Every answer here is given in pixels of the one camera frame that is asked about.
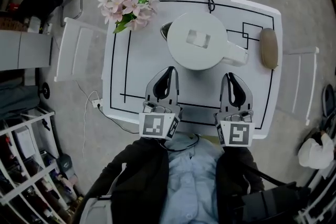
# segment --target power outlet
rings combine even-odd
[[[92,101],[92,105],[94,108],[97,108],[98,107],[98,104],[100,105],[100,107],[103,106],[103,98],[102,99],[96,99],[96,100],[93,100]]]

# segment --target white table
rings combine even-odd
[[[214,0],[212,12],[228,32],[228,40],[249,52],[243,67],[219,63],[204,71],[191,71],[176,63],[162,38],[160,28],[178,16],[196,10],[207,11],[206,0],[160,0],[159,13],[140,31],[113,34],[110,23],[103,71],[103,111],[114,119],[139,123],[146,86],[162,69],[174,66],[179,75],[178,102],[183,108],[179,131],[216,135],[214,113],[220,108],[220,88],[225,73],[233,72],[253,94],[253,138],[265,138],[276,107],[282,63],[282,24],[278,10],[245,0]],[[278,39],[278,67],[261,63],[259,34],[263,28],[275,30]]]

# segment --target white cable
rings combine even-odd
[[[91,96],[93,93],[96,93],[96,94],[97,94],[97,97],[98,97],[98,100],[100,100],[99,95],[98,95],[98,92],[97,92],[97,91],[93,91],[92,93],[89,94],[89,96],[88,96],[88,98],[86,99],[86,102],[85,102],[85,113],[84,113],[84,141],[83,141],[83,148],[82,148],[82,154],[83,154],[83,161],[84,161],[84,167],[85,167],[85,169],[86,169],[86,162],[85,162],[85,155],[84,155],[85,139],[86,139],[86,131],[85,131],[86,119],[85,119],[85,116],[86,116],[86,111],[87,111],[88,101],[90,101],[90,100],[89,100],[89,99],[90,99],[90,96]]]

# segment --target gray concrete floor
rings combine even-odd
[[[321,117],[321,92],[324,85],[334,85],[334,68],[336,50],[336,19],[331,0],[249,0],[278,9],[282,14],[284,49],[317,46],[318,75],[311,112],[311,126],[276,110],[269,135],[264,140],[254,140],[251,151],[259,169],[270,176],[285,182],[297,181],[304,184],[313,170],[300,167],[296,156],[296,148],[309,129],[319,122]],[[97,0],[84,0],[84,13],[80,20],[106,28],[103,18],[97,9]],[[76,13],[78,6],[69,5],[66,16]],[[62,29],[58,26],[58,14],[55,13],[53,34],[60,46]],[[93,39],[87,76],[78,80],[83,90],[89,94],[97,90],[102,96],[101,72],[105,37]],[[121,130],[113,122],[104,118],[96,109],[88,104],[86,115],[85,161],[82,156],[83,115],[85,111],[85,95],[79,90],[75,81],[54,82],[58,59],[58,48],[53,46],[51,66],[41,70],[41,81],[47,81],[51,89],[51,97],[44,100],[55,110],[55,127],[63,151],[72,158],[79,187],[86,193],[101,170],[128,144],[138,139],[137,135]],[[137,126],[122,123],[133,131]]]

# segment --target light blue shirt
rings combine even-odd
[[[165,145],[182,149],[196,141],[176,133]],[[218,223],[216,164],[223,149],[210,141],[169,152],[169,181],[161,223]]]

